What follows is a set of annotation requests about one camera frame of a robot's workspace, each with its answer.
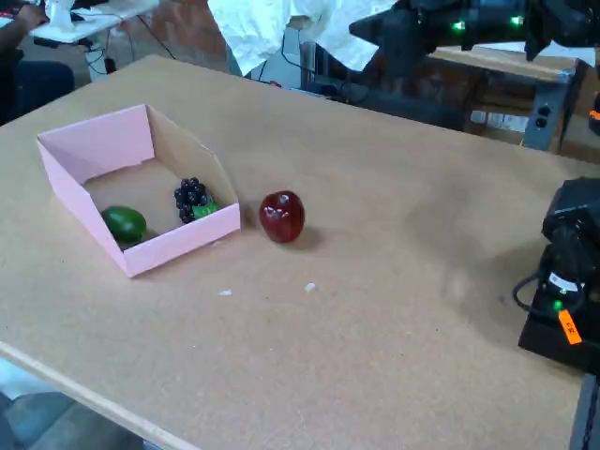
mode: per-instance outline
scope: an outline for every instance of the green leaf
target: green leaf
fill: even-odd
[[[194,218],[205,218],[221,209],[215,202],[210,202],[205,206],[192,206],[191,210],[194,213]]]

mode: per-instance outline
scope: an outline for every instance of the white table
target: white table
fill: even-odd
[[[83,38],[91,39],[92,46],[85,54],[85,59],[90,68],[90,77],[94,81],[106,72],[98,33],[127,19],[144,14],[156,8],[159,3],[160,0],[112,0],[91,9],[75,9],[73,12],[84,17],[84,21],[75,22],[71,29],[63,29],[49,23],[34,30],[31,36],[64,44],[76,44]],[[9,22],[10,19],[0,18],[0,26]]]

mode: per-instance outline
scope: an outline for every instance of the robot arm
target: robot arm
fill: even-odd
[[[554,40],[565,47],[600,45],[596,0],[400,0],[390,10],[350,25],[382,49],[401,76],[437,47],[525,41],[528,61]]]

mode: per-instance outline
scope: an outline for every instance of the person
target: person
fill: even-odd
[[[0,126],[50,103],[74,89],[71,69],[54,61],[21,61],[17,47],[48,18],[41,7],[23,6],[0,28]]]

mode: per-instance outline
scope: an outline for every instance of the grapes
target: grapes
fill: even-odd
[[[194,192],[193,190],[191,190],[190,192],[187,193],[187,201],[192,206],[198,205],[198,202],[200,201],[200,194],[198,192]]]
[[[175,199],[178,202],[182,202],[184,200],[184,192],[179,187],[175,190]]]
[[[187,178],[184,178],[183,180],[181,180],[181,190],[184,194],[186,194],[189,191],[189,188],[190,188],[189,180]]]
[[[208,207],[214,202],[213,196],[206,190],[195,176],[192,178],[184,178],[181,180],[181,186],[174,191],[175,206],[179,210],[179,218],[183,223],[194,221],[194,212],[192,206]],[[214,210],[206,212],[206,215],[218,210],[215,204]]]

